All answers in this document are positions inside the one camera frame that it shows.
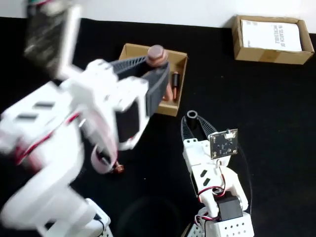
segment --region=copper battery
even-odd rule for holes
[[[172,85],[172,94],[173,94],[173,101],[177,101],[178,93],[180,88],[180,74],[178,72],[174,72],[171,78],[171,85]]]

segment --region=red wire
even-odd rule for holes
[[[34,5],[35,6],[44,5],[44,4],[48,3],[49,1],[51,1],[51,0],[46,0],[46,1],[39,2],[39,3],[35,3]]]
[[[69,124],[72,121],[74,121],[76,118],[78,118],[80,115],[80,113],[75,113],[74,115],[72,115],[69,119],[66,120],[66,123]]]
[[[205,188],[205,189],[202,189],[202,190],[199,191],[198,194],[197,194],[197,197],[198,197],[199,202],[201,202],[201,199],[200,199],[199,196],[200,196],[202,193],[204,193],[205,191],[210,190],[210,189],[212,189],[212,190],[213,190],[213,189],[221,189],[221,190],[223,190],[221,194],[216,195],[217,198],[220,198],[220,197],[222,197],[222,196],[225,195],[225,192],[226,192],[226,190],[225,190],[225,188],[226,188],[226,180],[225,180],[225,177],[224,177],[224,175],[223,175],[223,173],[222,173],[222,169],[221,169],[221,168],[219,168],[219,169],[220,169],[220,171],[221,171],[221,176],[222,176],[222,179],[223,179],[223,182],[224,182],[224,187],[222,188],[221,186],[211,186],[211,187],[207,187],[207,188]]]

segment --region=perforated plate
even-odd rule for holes
[[[203,231],[196,224],[193,224],[185,237],[203,237]]]
[[[104,231],[103,231],[103,235],[101,235],[102,237],[113,237],[113,234],[110,230],[110,227],[107,227]]]

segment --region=screw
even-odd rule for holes
[[[114,170],[116,173],[121,174],[124,171],[124,165],[120,164],[118,161],[114,164]]]

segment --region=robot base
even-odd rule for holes
[[[103,233],[100,235],[101,237],[113,237],[113,234],[110,230],[109,224],[111,222],[109,216],[91,199],[86,198],[86,201],[91,205],[97,212],[97,214],[101,217],[101,221],[105,225],[105,229]]]
[[[243,212],[242,217],[234,218],[221,222],[206,223],[205,236],[203,231],[197,225],[192,225],[186,237],[253,237],[254,231],[252,228],[250,215]]]
[[[38,232],[43,237],[113,237],[109,224],[111,222],[108,215],[91,199],[86,199],[90,206],[95,209],[100,216],[100,222],[95,220],[88,223],[82,230],[72,230],[72,228],[63,221],[57,221],[49,230],[38,228]]]

